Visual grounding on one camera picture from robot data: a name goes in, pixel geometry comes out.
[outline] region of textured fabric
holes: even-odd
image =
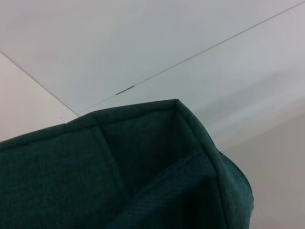
[[[247,229],[251,187],[178,100],[0,143],[0,228]]]

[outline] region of green cloth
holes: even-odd
[[[251,187],[169,100],[0,143],[0,228],[247,229]]]

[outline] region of dark green fabric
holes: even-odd
[[[0,228],[247,229],[251,187],[169,100],[0,143]]]

